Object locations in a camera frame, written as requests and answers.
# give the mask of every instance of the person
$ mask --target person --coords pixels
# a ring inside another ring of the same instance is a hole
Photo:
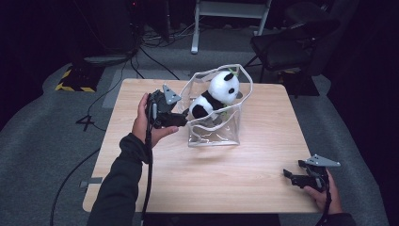
[[[120,155],[115,159],[111,170],[105,177],[96,202],[93,204],[88,217],[89,226],[95,225],[132,225],[136,211],[138,196],[138,182],[141,177],[142,163],[149,163],[146,155],[146,130],[147,117],[145,114],[148,94],[145,93],[138,104],[137,118],[133,124],[132,132],[120,141]],[[152,146],[168,135],[176,133],[177,126],[152,129]],[[332,176],[329,174],[330,192],[332,202],[328,211],[328,226],[356,225],[350,214],[343,212],[338,189]],[[320,193],[309,186],[305,191],[316,201],[323,210],[326,202],[326,194]]]
[[[329,192],[331,194],[331,204],[328,209],[327,224],[328,226],[354,226],[356,225],[355,220],[352,216],[343,211],[341,205],[341,198],[338,193],[338,188],[335,185],[334,178],[332,178],[331,173],[327,170],[328,180],[329,180]],[[308,193],[316,202],[319,209],[323,212],[326,207],[327,192],[319,192],[316,189],[305,186],[303,189]]]

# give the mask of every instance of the black jacket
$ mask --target black jacket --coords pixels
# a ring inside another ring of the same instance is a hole
[[[120,141],[120,149],[120,156],[112,164],[100,188],[88,225],[132,226],[142,162],[148,163],[148,157],[144,143],[133,134]],[[350,214],[328,216],[326,226],[338,225],[354,226],[356,223]]]

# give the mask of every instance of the gray carpet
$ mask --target gray carpet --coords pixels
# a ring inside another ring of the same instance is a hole
[[[207,30],[199,37],[199,53],[195,56],[190,54],[190,37],[164,48],[143,48],[150,56],[185,76],[224,64],[247,63],[253,57],[248,44],[251,32],[250,29]],[[133,63],[143,75],[162,71],[152,78],[174,79],[142,52]],[[81,160],[101,147],[104,131],[90,126],[84,132],[84,126],[75,122],[86,116],[89,106],[119,81],[123,65],[106,68],[95,93],[55,91],[68,66],[50,74],[43,84],[44,94],[21,109],[1,131],[1,225],[49,224],[54,197],[64,178]],[[250,68],[247,72],[258,81],[259,68]],[[126,65],[122,76],[136,77],[130,64]],[[331,169],[331,172],[340,189],[343,209],[354,216],[358,225],[389,225],[378,185],[326,96],[329,81],[322,75],[313,79],[319,97],[291,97],[311,153],[342,163],[341,168]],[[112,113],[109,107],[115,94],[100,99],[90,109],[92,120],[99,128],[107,127]],[[85,190],[79,183],[91,176],[96,156],[86,161],[65,184],[56,204],[55,225],[86,224],[88,213],[82,208]],[[284,214],[279,218],[282,226],[314,225],[320,215]]]

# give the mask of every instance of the stuffed panda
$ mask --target stuffed panda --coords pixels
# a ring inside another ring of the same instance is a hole
[[[239,89],[237,76],[231,72],[220,72],[211,80],[208,90],[194,100],[189,111],[195,119],[208,116],[213,111],[231,105],[235,99],[241,98],[242,94]]]

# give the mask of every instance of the black chair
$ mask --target black chair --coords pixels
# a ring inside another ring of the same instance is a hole
[[[297,98],[302,85],[311,76],[306,74],[306,68],[312,60],[312,49],[317,42],[338,28],[340,22],[335,19],[298,23],[281,30],[277,34],[254,36],[250,45],[255,52],[244,68],[262,65],[260,83],[262,83],[264,70],[281,72],[290,69],[302,71],[302,77],[295,88]],[[261,64],[251,64],[256,59]]]

